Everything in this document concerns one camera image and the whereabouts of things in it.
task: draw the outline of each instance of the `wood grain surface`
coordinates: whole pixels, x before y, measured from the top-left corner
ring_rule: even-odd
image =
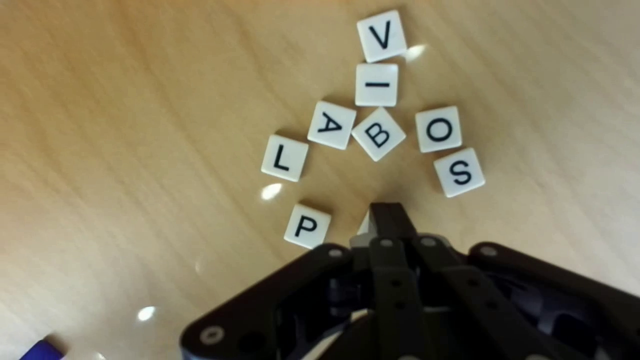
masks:
[[[409,46],[382,163],[311,146],[269,200],[269,134],[351,107],[359,18]],[[0,359],[55,335],[70,360],[178,359],[180,330],[301,254],[296,202],[348,245],[373,200],[468,251],[498,241],[640,292],[640,3],[2,0]],[[446,200],[413,114],[460,107],[488,185]],[[154,307],[147,322],[140,308]]]

